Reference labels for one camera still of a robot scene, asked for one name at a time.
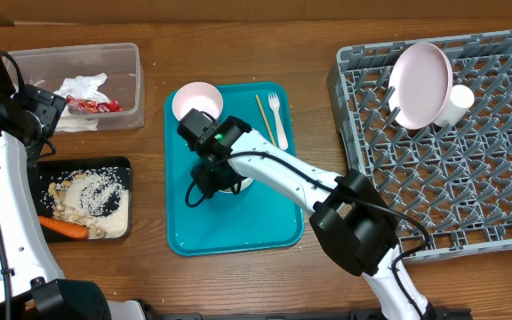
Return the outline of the red snack wrapper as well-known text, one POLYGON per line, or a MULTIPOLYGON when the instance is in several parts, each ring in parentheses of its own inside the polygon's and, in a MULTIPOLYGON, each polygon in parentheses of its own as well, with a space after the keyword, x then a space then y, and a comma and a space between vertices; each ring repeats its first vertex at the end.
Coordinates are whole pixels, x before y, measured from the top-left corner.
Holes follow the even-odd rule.
POLYGON ((70 114, 93 115, 102 113, 121 112, 122 108, 116 100, 97 102, 94 100, 77 99, 69 95, 66 98, 70 114))

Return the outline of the white bowl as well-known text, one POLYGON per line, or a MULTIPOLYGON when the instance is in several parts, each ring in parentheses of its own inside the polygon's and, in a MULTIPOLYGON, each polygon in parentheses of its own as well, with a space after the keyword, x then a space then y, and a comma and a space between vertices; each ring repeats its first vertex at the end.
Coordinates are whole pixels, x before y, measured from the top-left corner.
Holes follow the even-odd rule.
POLYGON ((233 181, 227 188, 221 189, 221 193, 237 195, 246 188, 248 188, 253 182, 252 178, 242 178, 241 180, 233 181))

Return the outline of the white napkin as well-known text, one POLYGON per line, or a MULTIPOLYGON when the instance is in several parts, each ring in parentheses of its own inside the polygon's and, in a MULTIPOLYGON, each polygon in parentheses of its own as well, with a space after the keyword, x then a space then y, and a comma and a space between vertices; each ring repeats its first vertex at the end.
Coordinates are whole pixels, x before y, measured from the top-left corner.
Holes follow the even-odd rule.
MULTIPOLYGON (((59 90, 54 94, 67 98, 72 96, 76 99, 93 100, 97 103, 110 102, 110 99, 102 92, 99 87, 103 85, 108 76, 100 73, 96 76, 76 76, 75 78, 65 78, 59 90)), ((98 121, 73 118, 72 113, 65 108, 57 124, 57 132, 87 132, 96 131, 98 121)))

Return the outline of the pink bowl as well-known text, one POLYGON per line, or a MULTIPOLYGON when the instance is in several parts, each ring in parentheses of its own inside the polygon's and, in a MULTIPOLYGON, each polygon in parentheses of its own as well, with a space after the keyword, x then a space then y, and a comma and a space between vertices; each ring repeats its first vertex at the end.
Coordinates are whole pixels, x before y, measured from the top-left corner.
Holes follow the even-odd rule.
POLYGON ((193 82, 176 91, 172 99, 172 112, 178 121, 193 108, 218 119, 223 111, 223 105, 223 97, 214 85, 193 82))

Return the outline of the orange carrot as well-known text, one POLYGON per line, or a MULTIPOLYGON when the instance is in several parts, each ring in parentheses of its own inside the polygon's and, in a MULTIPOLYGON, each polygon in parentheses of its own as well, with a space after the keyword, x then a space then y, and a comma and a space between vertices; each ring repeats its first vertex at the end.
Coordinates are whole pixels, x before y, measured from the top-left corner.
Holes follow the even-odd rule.
POLYGON ((47 218, 44 216, 39 216, 38 220, 42 226, 71 239, 86 240, 90 236, 89 229, 82 225, 77 225, 64 220, 47 218))

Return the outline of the white round plate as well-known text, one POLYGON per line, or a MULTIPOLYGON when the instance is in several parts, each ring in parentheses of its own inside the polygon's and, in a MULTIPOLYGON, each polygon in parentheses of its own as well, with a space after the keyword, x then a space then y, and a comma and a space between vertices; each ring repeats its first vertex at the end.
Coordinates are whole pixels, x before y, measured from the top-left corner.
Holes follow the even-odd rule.
POLYGON ((452 91, 452 65, 434 44, 416 43, 406 49, 392 68, 388 86, 391 111, 399 109, 395 120, 407 130, 432 124, 452 91))

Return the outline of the white plastic cup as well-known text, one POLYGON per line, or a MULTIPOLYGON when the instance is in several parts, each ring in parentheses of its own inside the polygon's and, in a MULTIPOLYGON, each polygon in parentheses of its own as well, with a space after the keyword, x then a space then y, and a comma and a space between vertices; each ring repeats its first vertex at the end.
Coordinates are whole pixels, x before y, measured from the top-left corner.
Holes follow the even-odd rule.
POLYGON ((451 90, 449 98, 439 112, 433 124, 445 127, 447 124, 456 125, 475 103, 475 94, 469 87, 456 84, 451 90))

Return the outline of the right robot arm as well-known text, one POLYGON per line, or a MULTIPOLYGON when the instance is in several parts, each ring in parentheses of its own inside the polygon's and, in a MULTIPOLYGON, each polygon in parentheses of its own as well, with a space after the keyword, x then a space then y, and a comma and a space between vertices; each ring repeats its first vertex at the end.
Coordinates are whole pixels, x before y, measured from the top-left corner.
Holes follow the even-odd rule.
POLYGON ((293 201, 308 215, 324 253, 353 276, 361 276, 378 298, 387 319, 434 319, 434 307, 413 284, 403 258, 415 249, 400 248, 396 229, 407 221, 421 232, 418 250, 429 233, 415 219, 390 209, 365 175, 329 172, 274 146, 243 120, 219 123, 192 111, 180 120, 178 134, 201 162, 191 171, 191 188, 203 200, 219 191, 237 195, 246 180, 258 181, 293 201))

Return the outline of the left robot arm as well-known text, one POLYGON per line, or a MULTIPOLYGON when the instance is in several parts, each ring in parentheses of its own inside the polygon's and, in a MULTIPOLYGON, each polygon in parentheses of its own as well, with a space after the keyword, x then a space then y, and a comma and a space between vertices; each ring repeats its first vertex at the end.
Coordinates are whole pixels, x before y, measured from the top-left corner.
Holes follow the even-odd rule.
POLYGON ((68 280, 45 241, 28 183, 66 106, 12 80, 0 51, 0 319, 144 319, 137 300, 108 300, 98 285, 68 280))

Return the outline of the grey dishwasher rack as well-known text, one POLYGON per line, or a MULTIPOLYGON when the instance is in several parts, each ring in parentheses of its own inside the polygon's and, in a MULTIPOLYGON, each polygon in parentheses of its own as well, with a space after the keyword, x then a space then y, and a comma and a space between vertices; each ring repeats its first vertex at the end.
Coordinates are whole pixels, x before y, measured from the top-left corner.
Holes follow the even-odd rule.
POLYGON ((327 87, 348 165, 428 230, 416 261, 512 251, 512 30, 434 43, 476 103, 456 125, 417 132, 388 106, 392 67, 408 43, 338 50, 327 87))

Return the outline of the teal serving tray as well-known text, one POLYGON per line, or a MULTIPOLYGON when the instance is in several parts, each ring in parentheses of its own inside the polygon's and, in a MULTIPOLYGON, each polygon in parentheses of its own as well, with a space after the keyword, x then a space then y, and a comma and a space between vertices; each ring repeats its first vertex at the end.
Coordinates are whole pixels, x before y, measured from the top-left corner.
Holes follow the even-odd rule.
MULTIPOLYGON (((260 100, 272 129, 273 111, 268 95, 280 101, 279 115, 288 139, 287 152, 295 153, 292 117, 284 88, 272 82, 229 84, 218 87, 224 100, 221 119, 237 116, 268 136, 257 101, 260 100)), ((296 244, 304 231, 304 214, 296 204, 264 184, 254 181, 235 196, 217 193, 196 208, 185 195, 192 181, 190 171, 199 157, 177 133, 170 94, 164 103, 165 201, 167 241, 182 256, 242 252, 296 244)))

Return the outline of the clear plastic bin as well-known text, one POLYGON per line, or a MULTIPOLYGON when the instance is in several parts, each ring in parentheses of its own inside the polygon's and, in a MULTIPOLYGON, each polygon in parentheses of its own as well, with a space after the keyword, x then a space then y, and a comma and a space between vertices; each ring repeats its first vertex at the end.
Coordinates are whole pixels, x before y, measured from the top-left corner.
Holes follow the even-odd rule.
POLYGON ((73 118, 98 121, 96 131, 141 128, 145 122, 145 77, 140 52, 134 43, 88 44, 11 52, 28 84, 48 92, 59 90, 65 78, 96 76, 108 78, 99 87, 121 112, 73 118))

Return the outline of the black plastic tray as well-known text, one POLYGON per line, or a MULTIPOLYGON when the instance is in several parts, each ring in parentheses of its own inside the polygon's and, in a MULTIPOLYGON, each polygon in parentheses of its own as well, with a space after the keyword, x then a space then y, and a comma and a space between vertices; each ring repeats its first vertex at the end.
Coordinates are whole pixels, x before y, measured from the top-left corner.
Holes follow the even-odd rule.
MULTIPOLYGON (((37 163, 35 169, 28 169, 28 181, 36 213, 51 218, 54 201, 48 194, 49 184, 63 181, 72 173, 82 172, 105 173, 129 192, 129 202, 132 201, 132 167, 130 160, 126 157, 107 156, 42 161, 37 163)), ((123 218, 123 222, 126 222, 127 226, 123 229, 123 233, 120 236, 102 238, 102 241, 121 241, 128 237, 131 230, 131 215, 131 204, 128 203, 128 213, 123 218)))

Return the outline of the white plastic fork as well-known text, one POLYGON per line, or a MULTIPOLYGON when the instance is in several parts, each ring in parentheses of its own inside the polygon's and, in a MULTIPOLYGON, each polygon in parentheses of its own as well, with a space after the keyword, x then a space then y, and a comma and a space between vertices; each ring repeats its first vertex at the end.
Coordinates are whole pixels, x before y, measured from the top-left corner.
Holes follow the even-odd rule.
POLYGON ((282 150, 286 150, 289 147, 289 143, 288 143, 288 139, 285 134, 283 122, 282 122, 282 119, 281 119, 280 113, 279 113, 280 100, 274 92, 271 92, 268 95, 268 104, 274 114, 274 117, 275 117, 278 147, 282 150))

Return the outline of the rice and peanuts pile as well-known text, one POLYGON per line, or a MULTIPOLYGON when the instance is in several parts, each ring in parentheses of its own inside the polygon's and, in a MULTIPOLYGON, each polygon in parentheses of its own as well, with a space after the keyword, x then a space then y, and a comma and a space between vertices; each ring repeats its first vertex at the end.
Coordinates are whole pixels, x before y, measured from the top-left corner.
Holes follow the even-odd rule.
POLYGON ((131 169, 122 166, 53 174, 40 213, 86 228, 90 240, 117 239, 130 230, 131 169))

